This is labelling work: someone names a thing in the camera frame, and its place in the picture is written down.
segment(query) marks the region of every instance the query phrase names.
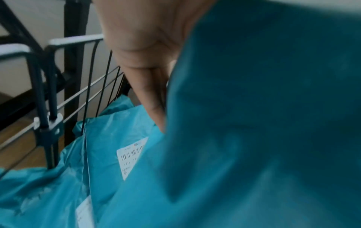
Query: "black metal frame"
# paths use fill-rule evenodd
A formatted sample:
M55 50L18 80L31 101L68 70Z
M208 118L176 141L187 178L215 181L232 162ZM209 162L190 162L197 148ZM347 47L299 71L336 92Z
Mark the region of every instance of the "black metal frame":
M34 108L37 108L38 113L38 117L35 118L34 123L0 145L0 153L25 133L33 130L36 136L36 146L44 147L47 166L48 169L51 169L59 162L59 137L65 132L65 145L74 140L72 129L77 121L77 113L82 108L85 108L82 125L83 134L88 104L92 99L101 94L96 113L96 116L98 116L104 89L110 84L114 82L107 105L117 99L121 94L128 94L130 85L124 77L124 74L119 74L120 67L117 66L109 70L112 51L109 55L106 73L94 82L91 82L96 49L99 42L103 40L103 35L79 36L85 34L88 13L89 2L67 0L64 6L65 38L51 40L49 45L43 50L4 1L0 0L0 24L10 33L9 36L0 37L0 61L25 57L32 83L31 90L0 105L0 130L28 114ZM84 45L87 43L94 43L90 62L89 81L87 87L80 89ZM65 50L65 71L63 73L60 73L54 60L55 52L61 48ZM42 82L41 69L45 72L46 83ZM107 83L108 75L115 70L118 70L116 76ZM121 76L123 76L121 83L115 98L111 101L115 84L118 77ZM90 97L90 88L102 79L104 79L102 89ZM56 95L57 92L62 89L65 89L65 101L57 105ZM79 107L79 95L85 91L87 91L86 102ZM45 106L46 100L49 100L49 113L47 113ZM65 119L58 113L58 110L61 108L65 109ZM0 173L0 179L33 151L34 148Z

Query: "finger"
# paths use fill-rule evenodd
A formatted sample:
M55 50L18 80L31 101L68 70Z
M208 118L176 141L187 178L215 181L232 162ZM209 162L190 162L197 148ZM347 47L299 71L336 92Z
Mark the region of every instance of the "finger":
M165 109L161 96L159 69L122 67L139 101L159 129L165 130Z

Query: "wire rack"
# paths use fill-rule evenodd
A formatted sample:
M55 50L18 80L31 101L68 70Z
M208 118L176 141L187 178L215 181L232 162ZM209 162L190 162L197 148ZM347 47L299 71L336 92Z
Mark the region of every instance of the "wire rack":
M7 103L7 106L5 106L5 109L0 110L0 130L20 119L34 108L37 112L37 117L34 118L34 122L32 124L28 125L0 145L1 154L6 148L16 143L26 133L33 131L35 134L36 146L34 148L29 148L21 158L10 164L6 169L0 170L0 179L2 179L10 170L14 169L18 164L32 154L37 147L44 148L47 168L52 169L56 167L59 163L59 138L64 134L64 132L65 136L69 134L69 131L65 131L64 128L70 128L71 132L71 129L74 127L74 117L77 116L78 112L84 109L81 129L81 134L83 135L89 102L100 95L96 111L96 116L98 116L104 90L109 85L112 85L112 89L111 94L107 99L107 106L116 100L121 94L127 95L130 90L130 85L124 77L124 74L120 72L120 66L117 66L114 69L109 69L112 59L112 51L110 51L109 54L105 74L92 82L94 59L98 44L103 41L102 34L52 39L49 41L48 46L42 49L31 37L30 33L26 31L25 27L15 17L3 0L0 0L0 23L8 31L10 31L9 36L0 37L0 61L25 58L32 86L31 91L29 91L32 100L26 100L27 97L21 100L19 98L21 97L20 95L19 97L10 100L10 102ZM88 85L66 98L61 104L57 104L57 92L75 82L72 79L66 80L67 72L60 72L59 68L55 64L55 53L60 49L69 50L71 48L75 51L83 51L84 45L90 43L93 43L94 46L91 54ZM45 83L42 81L41 71L44 72L46 78ZM108 75L114 71L117 72L115 77L108 80ZM121 78L121 82L116 91L115 98L111 99L118 78ZM101 80L103 80L102 89L90 97L90 88L99 83ZM76 108L74 108L73 105L73 112L68 113L65 117L63 117L63 115L59 113L59 110L68 106L72 102L74 103L74 101L76 103L79 96L84 92L86 92L85 103L80 106L77 105ZM20 108L16 105L19 103L19 100L21 101L20 104L22 104ZM46 108L46 100L49 102L49 110Z

